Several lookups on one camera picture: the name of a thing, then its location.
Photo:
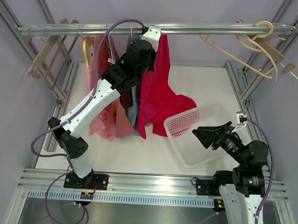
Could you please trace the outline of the blue grey t shirt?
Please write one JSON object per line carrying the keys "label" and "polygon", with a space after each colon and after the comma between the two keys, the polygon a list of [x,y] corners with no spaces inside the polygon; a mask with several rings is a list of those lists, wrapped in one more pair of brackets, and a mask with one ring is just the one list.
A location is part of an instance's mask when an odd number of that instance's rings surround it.
{"label": "blue grey t shirt", "polygon": [[138,81],[138,83],[131,88],[131,94],[132,94],[132,106],[128,108],[127,110],[127,117],[133,127],[134,134],[139,135],[139,133],[136,131],[136,123],[138,120],[138,113],[139,113],[139,104],[140,104],[140,93],[141,93],[141,82]]}

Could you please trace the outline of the magenta t shirt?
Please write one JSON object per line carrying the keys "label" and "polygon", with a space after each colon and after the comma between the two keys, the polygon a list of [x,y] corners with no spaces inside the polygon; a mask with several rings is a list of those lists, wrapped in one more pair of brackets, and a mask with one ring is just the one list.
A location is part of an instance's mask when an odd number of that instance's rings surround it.
{"label": "magenta t shirt", "polygon": [[141,83],[140,104],[136,130],[143,139],[147,138],[146,126],[153,125],[152,133],[167,136],[164,122],[167,118],[195,108],[195,101],[177,95],[169,86],[170,50],[168,38],[159,39],[154,71],[148,71]]}

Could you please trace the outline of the pink wire hanger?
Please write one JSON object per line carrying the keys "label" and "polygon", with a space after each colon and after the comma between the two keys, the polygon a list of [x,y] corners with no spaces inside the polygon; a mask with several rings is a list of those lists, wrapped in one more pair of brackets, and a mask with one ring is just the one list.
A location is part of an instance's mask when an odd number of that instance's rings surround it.
{"label": "pink wire hanger", "polygon": [[133,42],[133,28],[132,28],[132,24],[130,25],[130,35],[129,35],[129,37],[130,37],[130,43],[132,43]]}

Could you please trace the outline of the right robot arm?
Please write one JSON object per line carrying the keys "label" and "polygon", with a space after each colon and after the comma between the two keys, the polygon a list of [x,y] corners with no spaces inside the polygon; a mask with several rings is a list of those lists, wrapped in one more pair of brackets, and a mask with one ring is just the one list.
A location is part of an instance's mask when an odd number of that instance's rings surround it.
{"label": "right robot arm", "polygon": [[262,208],[270,188],[263,175],[270,153],[267,144],[255,140],[244,145],[232,122],[198,127],[192,133],[206,149],[221,148],[238,163],[233,170],[217,170],[211,180],[196,178],[196,193],[219,194],[222,203],[217,208],[226,213],[228,224],[263,224]]}

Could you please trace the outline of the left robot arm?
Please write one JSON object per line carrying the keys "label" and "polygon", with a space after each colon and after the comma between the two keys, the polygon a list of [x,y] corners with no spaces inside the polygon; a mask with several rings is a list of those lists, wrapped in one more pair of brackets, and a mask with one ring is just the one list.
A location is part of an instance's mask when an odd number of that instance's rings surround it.
{"label": "left robot arm", "polygon": [[88,144],[81,137],[86,127],[103,109],[153,71],[159,41],[141,38],[131,43],[115,64],[108,67],[96,88],[60,119],[50,118],[49,127],[73,166],[75,182],[81,188],[92,185],[94,172],[85,155]]}

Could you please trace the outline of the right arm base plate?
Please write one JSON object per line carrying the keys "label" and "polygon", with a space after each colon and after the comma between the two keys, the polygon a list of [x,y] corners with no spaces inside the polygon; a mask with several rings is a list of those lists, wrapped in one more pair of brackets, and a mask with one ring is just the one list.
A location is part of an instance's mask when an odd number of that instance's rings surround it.
{"label": "right arm base plate", "polygon": [[203,196],[220,196],[219,187],[220,183],[214,180],[204,180],[204,179],[196,179],[195,187],[196,194]]}

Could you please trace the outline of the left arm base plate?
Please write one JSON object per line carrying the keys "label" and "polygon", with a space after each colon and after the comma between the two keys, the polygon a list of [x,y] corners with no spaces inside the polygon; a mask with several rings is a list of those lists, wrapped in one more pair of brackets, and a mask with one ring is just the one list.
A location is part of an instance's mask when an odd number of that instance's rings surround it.
{"label": "left arm base plate", "polygon": [[94,173],[81,179],[74,172],[71,172],[65,177],[64,188],[107,190],[108,181],[108,174]]}

